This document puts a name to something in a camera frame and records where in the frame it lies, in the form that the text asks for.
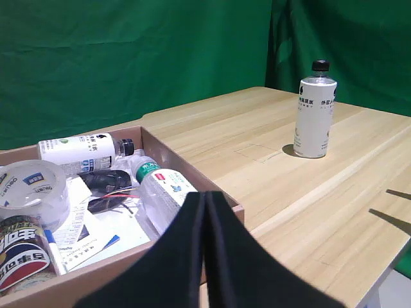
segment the wood grain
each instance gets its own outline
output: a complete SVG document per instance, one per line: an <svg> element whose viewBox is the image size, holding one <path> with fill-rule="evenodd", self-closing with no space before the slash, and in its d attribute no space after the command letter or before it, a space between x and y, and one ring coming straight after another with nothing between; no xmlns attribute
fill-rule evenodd
<svg viewBox="0 0 411 308"><path fill-rule="evenodd" d="M356 307L410 239L369 210L411 223L411 201L386 193L411 193L411 118L337 103L327 156L305 159L290 146L296 104L256 87L116 127L146 127L245 207L273 257Z"/></svg>

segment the black bottle cap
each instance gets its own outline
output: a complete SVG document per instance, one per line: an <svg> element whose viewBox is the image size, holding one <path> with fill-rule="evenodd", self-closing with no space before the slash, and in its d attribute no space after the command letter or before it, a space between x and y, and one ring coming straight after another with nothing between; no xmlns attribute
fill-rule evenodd
<svg viewBox="0 0 411 308"><path fill-rule="evenodd" d="M132 139L122 139L124 145L125 156L130 156L134 154L134 143Z"/></svg>
<svg viewBox="0 0 411 308"><path fill-rule="evenodd" d="M313 61L311 69L316 72L328 72L329 62L327 60L316 60Z"/></svg>

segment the packing tape roll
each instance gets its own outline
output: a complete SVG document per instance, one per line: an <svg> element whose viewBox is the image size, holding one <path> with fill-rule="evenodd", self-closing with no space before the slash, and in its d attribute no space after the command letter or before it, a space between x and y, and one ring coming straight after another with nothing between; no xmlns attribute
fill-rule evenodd
<svg viewBox="0 0 411 308"><path fill-rule="evenodd" d="M45 160L22 160L0 169L0 218L36 217L55 231L69 215L63 169Z"/></svg>

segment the white bottle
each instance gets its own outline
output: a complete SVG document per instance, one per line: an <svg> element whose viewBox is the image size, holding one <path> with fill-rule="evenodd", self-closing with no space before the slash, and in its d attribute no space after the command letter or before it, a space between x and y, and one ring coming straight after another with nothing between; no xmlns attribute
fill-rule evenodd
<svg viewBox="0 0 411 308"><path fill-rule="evenodd" d="M187 193L197 190L178 171L162 169L148 156L130 157L132 174L140 183L138 195L158 233L167 229Z"/></svg>
<svg viewBox="0 0 411 308"><path fill-rule="evenodd" d="M39 159L60 165L66 175L108 169L118 157L133 155L131 139L116 140L109 133L40 141Z"/></svg>
<svg viewBox="0 0 411 308"><path fill-rule="evenodd" d="M337 82L328 77L328 61L314 61L311 69L313 75L300 83L294 152L319 158L327 153Z"/></svg>

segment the green label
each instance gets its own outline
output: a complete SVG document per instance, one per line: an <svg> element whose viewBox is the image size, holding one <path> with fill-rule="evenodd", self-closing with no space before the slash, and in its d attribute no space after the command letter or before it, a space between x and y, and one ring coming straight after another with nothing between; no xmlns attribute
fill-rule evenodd
<svg viewBox="0 0 411 308"><path fill-rule="evenodd" d="M157 165L155 162L146 162L144 165L142 165L136 173L136 180L141 184L141 181L143 181L143 178L150 172L154 170L161 169L159 165Z"/></svg>

